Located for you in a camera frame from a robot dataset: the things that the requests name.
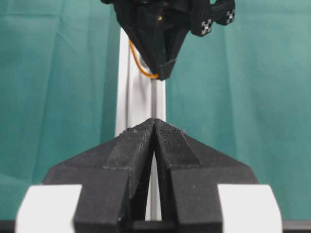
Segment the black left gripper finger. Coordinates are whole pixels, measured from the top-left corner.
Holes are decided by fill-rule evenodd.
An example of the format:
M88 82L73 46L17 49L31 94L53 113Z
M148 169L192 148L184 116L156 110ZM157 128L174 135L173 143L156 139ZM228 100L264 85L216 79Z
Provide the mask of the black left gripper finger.
M160 119L154 137L162 219L179 233L222 232L217 185L257 184L253 170Z

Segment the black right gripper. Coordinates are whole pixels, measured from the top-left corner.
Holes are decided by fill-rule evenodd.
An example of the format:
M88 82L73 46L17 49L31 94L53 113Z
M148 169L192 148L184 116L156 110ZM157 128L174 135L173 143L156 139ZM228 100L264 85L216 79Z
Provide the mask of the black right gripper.
M189 32L203 37L212 24L234 21L233 0L103 0L113 4L118 23L160 80L170 78Z

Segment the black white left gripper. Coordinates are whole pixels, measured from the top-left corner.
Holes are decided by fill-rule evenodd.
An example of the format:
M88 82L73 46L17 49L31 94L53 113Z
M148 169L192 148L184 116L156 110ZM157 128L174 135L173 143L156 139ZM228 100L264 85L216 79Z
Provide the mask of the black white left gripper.
M155 120L52 166L30 186L2 233L118 233L121 221L144 220ZM283 221L266 184L218 184L221 232L309 233L311 222Z

